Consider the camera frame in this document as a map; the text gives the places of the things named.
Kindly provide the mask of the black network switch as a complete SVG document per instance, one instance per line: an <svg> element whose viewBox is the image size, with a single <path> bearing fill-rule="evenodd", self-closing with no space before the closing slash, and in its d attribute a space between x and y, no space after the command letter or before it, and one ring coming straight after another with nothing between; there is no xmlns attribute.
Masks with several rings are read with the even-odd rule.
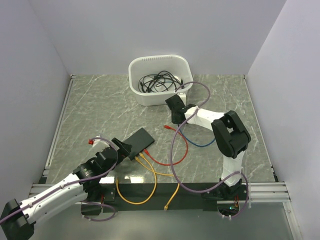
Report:
<svg viewBox="0 0 320 240"><path fill-rule="evenodd" d="M124 140L124 143L131 145L131 150L128 158L133 160L139 155L144 149L148 148L155 142L155 139L141 127L138 131Z"/></svg>

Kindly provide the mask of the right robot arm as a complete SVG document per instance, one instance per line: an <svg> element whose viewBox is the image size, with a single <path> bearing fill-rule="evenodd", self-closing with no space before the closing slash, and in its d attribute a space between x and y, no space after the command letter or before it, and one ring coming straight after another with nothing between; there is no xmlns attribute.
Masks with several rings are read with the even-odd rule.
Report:
<svg viewBox="0 0 320 240"><path fill-rule="evenodd" d="M226 200L232 199L238 193L236 185L241 182L242 161L251 141L251 136L238 114L233 110L226 113L214 112L194 104L185 105L178 94L165 102L171 110L172 123L178 125L168 154L171 169L174 170L173 146L181 127L191 124L212 130L217 147L223 155L223 168L220 182L208 190L211 191L222 184L220 195Z"/></svg>

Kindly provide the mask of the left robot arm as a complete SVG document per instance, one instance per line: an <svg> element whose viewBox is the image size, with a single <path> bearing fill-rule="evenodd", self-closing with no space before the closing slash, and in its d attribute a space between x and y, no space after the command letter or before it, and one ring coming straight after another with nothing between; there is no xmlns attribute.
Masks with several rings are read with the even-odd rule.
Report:
<svg viewBox="0 0 320 240"><path fill-rule="evenodd" d="M12 199L4 206L0 226L8 240L28 240L35 225L45 221L77 202L90 202L102 195L101 178L129 157L132 145L117 138L107 140L96 136L88 143L102 144L103 149L80 164L66 178L45 191L25 200Z"/></svg>

